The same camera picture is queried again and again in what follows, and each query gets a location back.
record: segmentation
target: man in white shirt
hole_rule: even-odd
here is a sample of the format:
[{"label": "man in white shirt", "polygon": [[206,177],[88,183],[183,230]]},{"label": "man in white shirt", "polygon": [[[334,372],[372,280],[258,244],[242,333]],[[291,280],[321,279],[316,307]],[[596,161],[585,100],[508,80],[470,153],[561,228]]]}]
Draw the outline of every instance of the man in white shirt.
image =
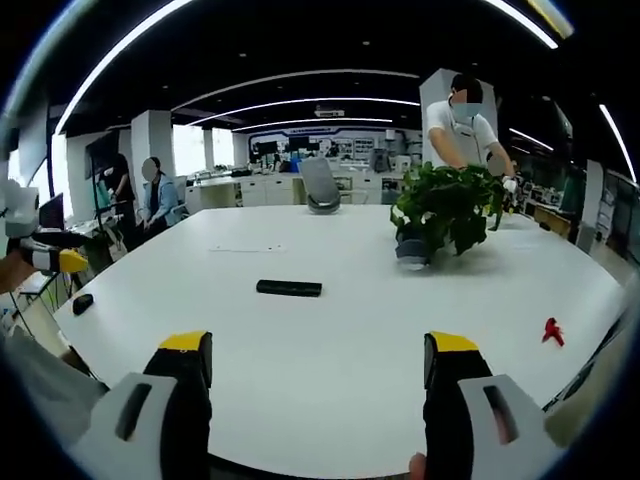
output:
[{"label": "man in white shirt", "polygon": [[434,167],[486,166],[489,150],[504,162],[504,168],[499,169],[501,173],[513,177],[515,172],[509,155],[487,119],[479,113],[482,98],[482,85],[478,80],[464,74],[454,77],[449,98],[427,107],[429,143],[425,160],[431,161]]}]

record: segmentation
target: monitor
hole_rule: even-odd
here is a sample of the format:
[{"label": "monitor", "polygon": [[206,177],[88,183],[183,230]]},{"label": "monitor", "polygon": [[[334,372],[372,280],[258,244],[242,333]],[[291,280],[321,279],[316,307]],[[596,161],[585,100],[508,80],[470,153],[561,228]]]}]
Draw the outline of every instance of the monitor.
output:
[{"label": "monitor", "polygon": [[268,153],[278,153],[278,142],[266,142],[258,144],[258,153],[260,156]]},{"label": "monitor", "polygon": [[309,137],[291,137],[289,139],[289,150],[295,152],[301,148],[309,148]]},{"label": "monitor", "polygon": [[42,228],[64,230],[64,202],[62,193],[59,193],[40,207],[39,217]]}]

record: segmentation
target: window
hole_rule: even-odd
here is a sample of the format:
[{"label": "window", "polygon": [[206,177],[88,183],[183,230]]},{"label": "window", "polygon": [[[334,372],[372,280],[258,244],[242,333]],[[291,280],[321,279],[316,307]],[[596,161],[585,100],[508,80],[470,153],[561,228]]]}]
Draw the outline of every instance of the window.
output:
[{"label": "window", "polygon": [[49,191],[49,162],[46,160],[42,162],[33,179],[29,183],[29,187],[36,187],[40,194],[40,205],[51,200],[51,193]]},{"label": "window", "polygon": [[26,182],[20,174],[20,153],[18,150],[9,154],[9,178],[18,182],[22,187],[26,186]]},{"label": "window", "polygon": [[73,216],[71,191],[69,190],[69,172],[67,167],[67,137],[53,135],[51,137],[51,174],[53,175],[53,191],[56,195],[63,194],[64,218]]},{"label": "window", "polygon": [[233,133],[223,128],[212,128],[213,163],[215,165],[234,165]]},{"label": "window", "polygon": [[202,128],[174,125],[173,156],[177,176],[206,170]]}]

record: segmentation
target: cable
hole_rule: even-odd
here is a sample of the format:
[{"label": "cable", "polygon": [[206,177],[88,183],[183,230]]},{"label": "cable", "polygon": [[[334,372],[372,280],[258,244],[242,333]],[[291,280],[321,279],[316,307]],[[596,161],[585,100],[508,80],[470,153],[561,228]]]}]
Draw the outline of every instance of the cable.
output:
[{"label": "cable", "polygon": [[16,302],[16,297],[13,296],[13,292],[9,292],[9,295],[11,295],[11,300],[13,300],[13,305],[16,307],[16,311],[18,312],[18,315],[20,315],[20,318],[22,319],[22,324],[27,329],[27,332],[29,332],[29,335],[31,335],[31,337],[35,339],[36,336],[33,334],[31,329],[29,328],[29,325],[27,325],[27,321],[22,316],[22,312],[20,311],[20,307],[18,307],[18,302]]},{"label": "cable", "polygon": [[57,275],[53,279],[53,284],[54,284],[54,288],[55,288],[56,306],[53,307],[53,302],[51,302],[51,307],[53,307],[53,311],[56,312],[56,311],[58,311],[58,308],[60,306],[60,302],[58,300],[58,276]]}]

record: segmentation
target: white table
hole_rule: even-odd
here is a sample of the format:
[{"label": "white table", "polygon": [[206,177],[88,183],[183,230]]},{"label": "white table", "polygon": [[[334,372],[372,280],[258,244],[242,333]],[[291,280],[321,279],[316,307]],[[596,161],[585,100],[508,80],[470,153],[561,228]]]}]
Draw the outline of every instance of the white table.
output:
[{"label": "white table", "polygon": [[[87,285],[84,315],[68,302],[56,320],[110,386],[168,336],[211,331],[214,455],[293,476],[402,473],[425,448],[424,333],[467,336],[542,406],[592,354],[623,292],[519,216],[441,271],[405,272],[388,217],[384,206],[202,211]],[[281,297],[256,293],[260,279],[324,286],[320,298]],[[541,343],[551,316],[562,349]]]}]

